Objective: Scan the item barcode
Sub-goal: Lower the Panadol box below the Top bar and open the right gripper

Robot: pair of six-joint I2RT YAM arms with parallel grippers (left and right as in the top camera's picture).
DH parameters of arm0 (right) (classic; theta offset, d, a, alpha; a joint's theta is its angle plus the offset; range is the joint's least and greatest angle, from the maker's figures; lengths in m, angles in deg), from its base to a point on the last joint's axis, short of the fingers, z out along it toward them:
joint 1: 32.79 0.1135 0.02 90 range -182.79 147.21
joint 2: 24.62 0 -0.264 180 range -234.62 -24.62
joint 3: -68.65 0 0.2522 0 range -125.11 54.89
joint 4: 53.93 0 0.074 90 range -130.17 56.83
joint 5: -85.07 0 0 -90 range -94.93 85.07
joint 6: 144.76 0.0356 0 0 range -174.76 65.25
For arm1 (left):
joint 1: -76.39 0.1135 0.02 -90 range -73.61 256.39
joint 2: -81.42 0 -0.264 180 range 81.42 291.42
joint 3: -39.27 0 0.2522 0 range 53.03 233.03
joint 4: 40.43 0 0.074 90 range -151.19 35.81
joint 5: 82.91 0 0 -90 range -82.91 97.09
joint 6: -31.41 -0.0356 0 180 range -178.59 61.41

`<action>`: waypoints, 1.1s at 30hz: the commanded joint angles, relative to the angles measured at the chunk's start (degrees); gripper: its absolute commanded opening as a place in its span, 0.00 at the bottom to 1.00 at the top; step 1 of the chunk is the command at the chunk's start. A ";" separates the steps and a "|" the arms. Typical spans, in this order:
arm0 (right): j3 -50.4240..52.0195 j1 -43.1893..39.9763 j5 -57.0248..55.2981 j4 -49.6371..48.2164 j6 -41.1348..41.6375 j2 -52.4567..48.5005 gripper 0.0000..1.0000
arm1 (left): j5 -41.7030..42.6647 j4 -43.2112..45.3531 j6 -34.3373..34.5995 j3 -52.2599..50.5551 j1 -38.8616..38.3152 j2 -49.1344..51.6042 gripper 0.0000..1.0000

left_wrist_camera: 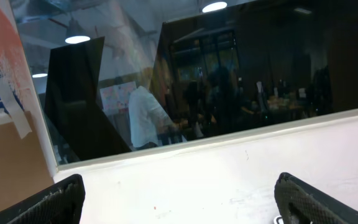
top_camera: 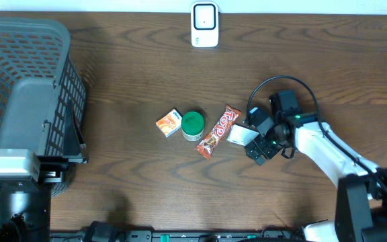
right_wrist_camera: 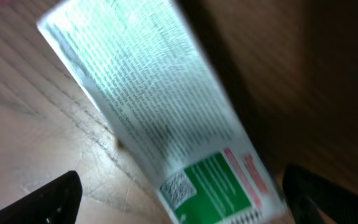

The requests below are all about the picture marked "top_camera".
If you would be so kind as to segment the white green toothpaste box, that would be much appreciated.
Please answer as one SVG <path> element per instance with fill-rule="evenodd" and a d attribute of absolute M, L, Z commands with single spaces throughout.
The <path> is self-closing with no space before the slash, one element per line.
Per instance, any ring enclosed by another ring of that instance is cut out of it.
<path fill-rule="evenodd" d="M 227 136 L 226 140 L 236 145 L 246 146 L 258 135 L 259 133 L 257 131 L 251 130 L 250 128 L 246 128 L 244 126 L 240 126 L 238 124 L 234 124 L 230 129 L 229 135 Z"/>

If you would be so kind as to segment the orange chocolate bar wrapper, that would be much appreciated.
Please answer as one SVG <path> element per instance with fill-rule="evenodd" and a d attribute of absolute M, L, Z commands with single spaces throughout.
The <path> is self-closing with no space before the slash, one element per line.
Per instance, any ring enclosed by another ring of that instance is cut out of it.
<path fill-rule="evenodd" d="M 224 136 L 228 134 L 240 115 L 240 110 L 226 105 L 223 115 L 221 115 L 213 129 L 197 145 L 196 150 L 206 159 L 210 159 L 214 149 L 219 145 Z"/>

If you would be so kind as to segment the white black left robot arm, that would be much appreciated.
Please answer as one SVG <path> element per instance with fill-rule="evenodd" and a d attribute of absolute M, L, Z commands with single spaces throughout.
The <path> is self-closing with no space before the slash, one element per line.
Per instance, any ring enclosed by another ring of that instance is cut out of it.
<path fill-rule="evenodd" d="M 0 241 L 49 241 L 53 192 L 67 189 L 77 163 L 86 161 L 85 141 L 68 102 L 61 156 L 27 149 L 0 149 Z"/>

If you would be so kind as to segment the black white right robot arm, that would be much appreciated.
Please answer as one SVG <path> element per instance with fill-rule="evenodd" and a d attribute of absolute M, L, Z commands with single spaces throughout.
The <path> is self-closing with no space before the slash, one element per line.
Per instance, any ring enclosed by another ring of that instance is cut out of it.
<path fill-rule="evenodd" d="M 302 227 L 305 241 L 387 241 L 387 168 L 365 159 L 341 140 L 317 112 L 295 105 L 268 114 L 253 108 L 247 124 L 259 135 L 246 153 L 262 165 L 286 149 L 306 155 L 337 187 L 335 217 Z"/>

